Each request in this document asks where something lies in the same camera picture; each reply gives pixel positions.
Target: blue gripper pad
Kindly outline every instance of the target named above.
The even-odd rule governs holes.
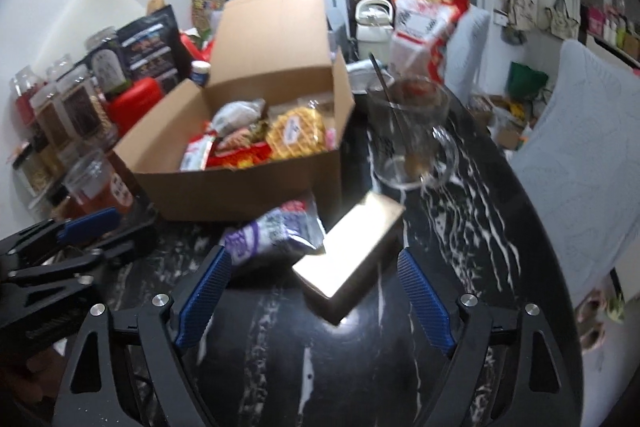
[[[431,346],[448,355],[456,347],[451,334],[449,314],[406,248],[398,256],[398,277]]]
[[[58,232],[60,245],[82,245],[120,226],[122,216],[113,207],[88,216],[79,217],[65,224]]]
[[[229,279],[231,256],[221,248],[182,307],[174,342],[178,349],[198,344]]]

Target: red lid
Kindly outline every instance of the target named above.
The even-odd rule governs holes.
[[[118,96],[107,108],[109,117],[118,126],[120,137],[145,116],[156,103],[162,100],[164,92],[151,77],[138,80],[133,86]]]

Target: glass mug handle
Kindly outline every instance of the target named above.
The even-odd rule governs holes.
[[[446,164],[443,168],[436,166],[438,177],[432,174],[425,176],[422,180],[423,188],[440,188],[449,181],[451,175],[458,167],[458,147],[455,140],[441,125],[433,127],[431,134],[444,149],[446,156]]]

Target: purple snack package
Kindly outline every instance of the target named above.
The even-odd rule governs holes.
[[[234,267],[253,258],[294,256],[322,245],[324,228],[313,197],[287,201],[223,239]]]

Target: open cardboard box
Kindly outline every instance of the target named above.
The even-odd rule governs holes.
[[[333,91],[337,150],[249,169],[180,172],[191,138],[220,107],[264,98],[267,106]],[[255,219],[311,190],[323,219],[340,210],[340,151],[353,109],[342,55],[332,64],[324,0],[232,0],[218,27],[204,89],[182,82],[117,145],[165,219]]]

